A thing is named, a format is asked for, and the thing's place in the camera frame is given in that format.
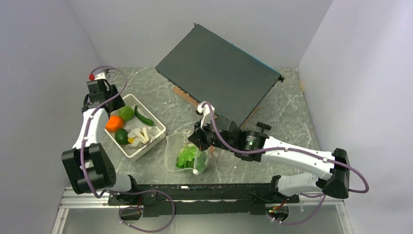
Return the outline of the orange tangerine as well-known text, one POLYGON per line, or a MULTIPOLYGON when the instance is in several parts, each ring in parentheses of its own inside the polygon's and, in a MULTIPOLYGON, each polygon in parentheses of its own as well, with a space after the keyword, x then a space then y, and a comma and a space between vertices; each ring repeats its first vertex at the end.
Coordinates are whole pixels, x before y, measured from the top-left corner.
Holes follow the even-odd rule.
POLYGON ((124 120, 119 116, 110 116, 108 122, 106 123, 105 129, 108 132, 115 133, 118 129, 124 127, 124 120))

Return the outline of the green lettuce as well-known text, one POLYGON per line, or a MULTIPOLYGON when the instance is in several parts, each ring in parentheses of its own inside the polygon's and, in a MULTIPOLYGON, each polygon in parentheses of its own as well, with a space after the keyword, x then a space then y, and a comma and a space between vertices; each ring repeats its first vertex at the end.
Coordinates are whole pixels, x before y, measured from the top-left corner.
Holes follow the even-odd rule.
POLYGON ((209 163, 209 154, 200 151, 194 144, 185 144, 178 153, 175 166, 179 169, 192 169, 202 173, 209 163))

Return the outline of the polka dot zip bag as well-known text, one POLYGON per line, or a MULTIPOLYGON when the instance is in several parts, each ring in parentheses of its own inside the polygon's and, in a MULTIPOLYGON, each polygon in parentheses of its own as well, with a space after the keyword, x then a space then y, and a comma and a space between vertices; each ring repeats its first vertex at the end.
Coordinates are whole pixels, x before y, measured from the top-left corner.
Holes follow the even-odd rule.
POLYGON ((199 175, 218 157, 212 146, 201 151, 188 141, 189 133, 178 132, 166 137, 165 168, 170 172, 185 172, 199 175))

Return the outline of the white mushrooms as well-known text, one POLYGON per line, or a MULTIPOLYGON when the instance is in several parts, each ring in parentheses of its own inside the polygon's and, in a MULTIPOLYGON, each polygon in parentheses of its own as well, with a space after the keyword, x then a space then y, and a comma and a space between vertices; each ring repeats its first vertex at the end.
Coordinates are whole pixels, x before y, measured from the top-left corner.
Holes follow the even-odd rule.
POLYGON ((128 134, 129 147, 138 147, 150 142, 151 127, 135 128, 128 134))

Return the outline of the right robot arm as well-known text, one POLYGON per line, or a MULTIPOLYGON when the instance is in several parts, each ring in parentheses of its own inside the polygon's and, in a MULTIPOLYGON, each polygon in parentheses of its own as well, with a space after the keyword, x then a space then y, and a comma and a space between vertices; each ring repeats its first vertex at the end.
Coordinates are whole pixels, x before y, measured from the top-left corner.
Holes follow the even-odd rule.
POLYGON ((304 171, 299 175, 274 176, 268 189, 272 201, 281 202, 286 197, 309 192, 338 199, 349 197, 349 160, 344 149, 310 150, 282 142, 264 131, 242 131, 226 117, 218 117, 215 122, 217 130, 211 123, 202 126, 196 122, 189 142, 201 151, 212 146, 232 152, 244 161, 285 164, 304 171))

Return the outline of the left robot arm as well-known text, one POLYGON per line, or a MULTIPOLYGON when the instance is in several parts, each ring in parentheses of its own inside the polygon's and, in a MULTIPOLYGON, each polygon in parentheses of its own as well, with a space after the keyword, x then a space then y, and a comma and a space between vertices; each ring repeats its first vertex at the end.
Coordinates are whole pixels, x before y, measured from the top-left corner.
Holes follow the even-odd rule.
POLYGON ((116 86, 106 79, 88 81, 87 87, 89 93, 83 100, 83 123, 78 139, 72 149, 61 156, 70 184, 76 194, 120 192, 125 203, 135 204, 140 191, 133 187, 133 178, 116 173, 101 144, 110 114, 125 103, 116 86))

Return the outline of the light green bumpy fruit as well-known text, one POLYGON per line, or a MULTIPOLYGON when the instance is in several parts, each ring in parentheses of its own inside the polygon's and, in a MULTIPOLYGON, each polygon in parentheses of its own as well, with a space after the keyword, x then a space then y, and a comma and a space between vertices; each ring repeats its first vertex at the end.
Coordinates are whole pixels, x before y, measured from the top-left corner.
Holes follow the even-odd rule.
POLYGON ((134 110, 130 106, 124 106, 119 109, 118 116, 123 121, 130 121, 135 117, 134 110))

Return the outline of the green chili pepper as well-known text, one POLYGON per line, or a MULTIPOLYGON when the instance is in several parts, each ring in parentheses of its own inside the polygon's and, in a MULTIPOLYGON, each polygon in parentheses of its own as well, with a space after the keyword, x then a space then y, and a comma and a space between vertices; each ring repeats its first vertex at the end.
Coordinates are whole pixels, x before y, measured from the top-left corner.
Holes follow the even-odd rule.
POLYGON ((142 114, 139 113, 138 106, 136 106, 136 105, 134 107, 134 114, 142 123, 144 123, 144 124, 146 124, 150 127, 155 126, 155 123, 153 122, 153 120, 151 120, 151 119, 149 119, 149 118, 147 118, 147 117, 145 117, 145 116, 143 116, 142 114))

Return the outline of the green lime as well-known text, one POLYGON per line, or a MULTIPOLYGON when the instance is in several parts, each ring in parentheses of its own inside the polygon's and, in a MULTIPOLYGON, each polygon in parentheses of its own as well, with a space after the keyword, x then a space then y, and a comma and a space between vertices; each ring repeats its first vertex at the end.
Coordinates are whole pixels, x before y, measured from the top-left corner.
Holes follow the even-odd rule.
POLYGON ((115 141, 120 145, 128 145, 128 134, 128 131, 123 128, 117 129, 117 131, 114 134, 115 141))

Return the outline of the wooden board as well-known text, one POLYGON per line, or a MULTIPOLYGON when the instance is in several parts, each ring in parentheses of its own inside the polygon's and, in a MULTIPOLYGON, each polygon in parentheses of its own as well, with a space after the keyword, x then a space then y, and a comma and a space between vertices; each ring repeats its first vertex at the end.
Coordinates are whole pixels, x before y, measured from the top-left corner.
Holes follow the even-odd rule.
MULTIPOLYGON (((181 97, 183 100, 185 100, 187 103, 189 103, 190 105, 194 106, 195 108, 198 107, 198 105, 200 104, 199 101, 195 100, 194 98, 192 98, 189 94, 185 93, 182 89, 180 89, 178 86, 174 86, 172 88, 172 91, 178 95, 179 97, 181 97)), ((253 114, 256 113, 258 109, 258 106, 254 108, 254 110, 249 114, 249 116, 245 119, 244 123, 242 123, 241 125, 238 125, 239 127, 243 127, 245 126, 245 124, 247 123, 247 121, 252 117, 253 114)))

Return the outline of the black hammer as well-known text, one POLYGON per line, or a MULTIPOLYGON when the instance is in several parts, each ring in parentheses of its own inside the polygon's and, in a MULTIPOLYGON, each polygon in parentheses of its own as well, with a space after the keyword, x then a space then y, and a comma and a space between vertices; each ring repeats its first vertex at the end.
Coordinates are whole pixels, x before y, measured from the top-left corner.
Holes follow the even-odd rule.
POLYGON ((261 128, 262 133, 266 130, 271 130, 272 129, 272 127, 270 125, 262 123, 262 122, 257 122, 256 126, 261 128))

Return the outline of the dark rack server box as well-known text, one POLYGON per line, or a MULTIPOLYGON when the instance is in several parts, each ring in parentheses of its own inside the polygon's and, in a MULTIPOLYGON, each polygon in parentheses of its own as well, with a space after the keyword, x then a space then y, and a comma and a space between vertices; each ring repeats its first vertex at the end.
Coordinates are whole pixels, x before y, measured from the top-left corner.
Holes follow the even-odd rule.
POLYGON ((216 115, 238 126, 284 80, 280 72, 200 24, 155 69, 192 99, 208 101, 216 115))

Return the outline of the aluminium side rail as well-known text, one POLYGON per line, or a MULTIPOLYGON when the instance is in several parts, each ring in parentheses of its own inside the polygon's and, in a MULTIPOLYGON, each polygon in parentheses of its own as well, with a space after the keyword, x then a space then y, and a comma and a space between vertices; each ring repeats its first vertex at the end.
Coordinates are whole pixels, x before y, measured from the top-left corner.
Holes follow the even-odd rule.
MULTIPOLYGON (((97 75, 102 72, 107 73, 110 69, 111 66, 100 66, 92 69, 89 74, 97 75)), ((110 191, 107 190, 97 191, 90 194, 76 194, 70 184, 69 187, 64 189, 52 233, 63 233, 64 226, 67 222, 67 216, 71 209, 104 208, 108 205, 109 195, 110 191)))

